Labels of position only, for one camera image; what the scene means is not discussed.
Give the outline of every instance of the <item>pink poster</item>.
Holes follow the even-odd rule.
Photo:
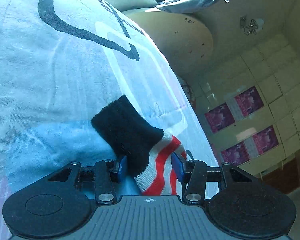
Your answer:
[[[216,133],[217,131],[220,131],[235,122],[226,103],[217,106],[204,115],[213,133]]]
[[[265,153],[273,147],[276,147],[279,144],[272,125],[253,135],[252,138],[256,144],[259,155]]]
[[[263,107],[264,104],[262,99],[256,89],[256,87],[249,88],[245,92],[234,97],[237,101],[239,108],[241,109],[243,117],[257,111],[259,108]]]
[[[232,163],[234,165],[240,165],[250,160],[248,151],[243,142],[222,151],[221,155],[225,162]]]

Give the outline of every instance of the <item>crosshair marking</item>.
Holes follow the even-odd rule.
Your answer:
[[[155,200],[153,198],[147,198],[145,201],[147,201],[149,204],[151,204]]]

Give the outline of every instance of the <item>white bedsheet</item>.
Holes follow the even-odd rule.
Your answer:
[[[195,159],[218,165],[175,74],[137,24],[103,0],[0,0],[0,240],[10,236],[1,209],[11,194],[69,162],[115,158],[90,120],[123,94]],[[208,184],[206,195],[217,191]],[[131,178],[117,192],[139,194]]]

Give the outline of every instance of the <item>black line pattern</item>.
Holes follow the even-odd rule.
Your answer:
[[[121,47],[119,44],[107,40],[105,38],[102,38],[98,35],[95,35],[91,32],[88,32],[87,30],[76,28],[63,20],[61,20],[55,10],[53,5],[53,0],[39,0],[38,2],[38,13],[42,21],[44,21],[46,24],[54,28],[56,31],[68,33],[70,35],[73,35],[77,38],[93,41],[97,44],[100,44],[102,46],[105,46],[110,49],[117,50],[121,52],[122,54],[126,55],[130,59],[135,59],[136,61],[140,60],[138,51],[136,47],[129,43],[131,50],[125,50],[123,47]],[[127,36],[127,30],[125,29],[121,18],[118,16],[118,14],[113,13],[122,27],[123,32]]]
[[[110,10],[110,8],[109,8],[107,5],[105,5],[105,3],[103,2],[103,0],[98,0],[98,1],[99,1],[99,3],[102,5],[102,7],[103,7],[104,9],[106,9],[109,13],[111,13],[111,14],[114,15],[114,13]],[[125,23],[126,25],[128,25],[128,26],[131,27],[132,29],[134,29],[134,30],[140,32],[143,36],[146,36],[145,33],[144,33],[142,30],[139,30],[137,27],[133,26],[131,23],[127,22],[126,20],[122,19],[121,17],[119,17],[119,18],[120,18],[120,20],[121,20],[123,23]]]

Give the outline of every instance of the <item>red and white stripe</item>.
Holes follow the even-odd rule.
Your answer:
[[[171,154],[176,151],[186,158],[181,142],[168,132],[151,150],[145,171],[135,177],[143,195],[181,195],[181,184],[171,166]]]

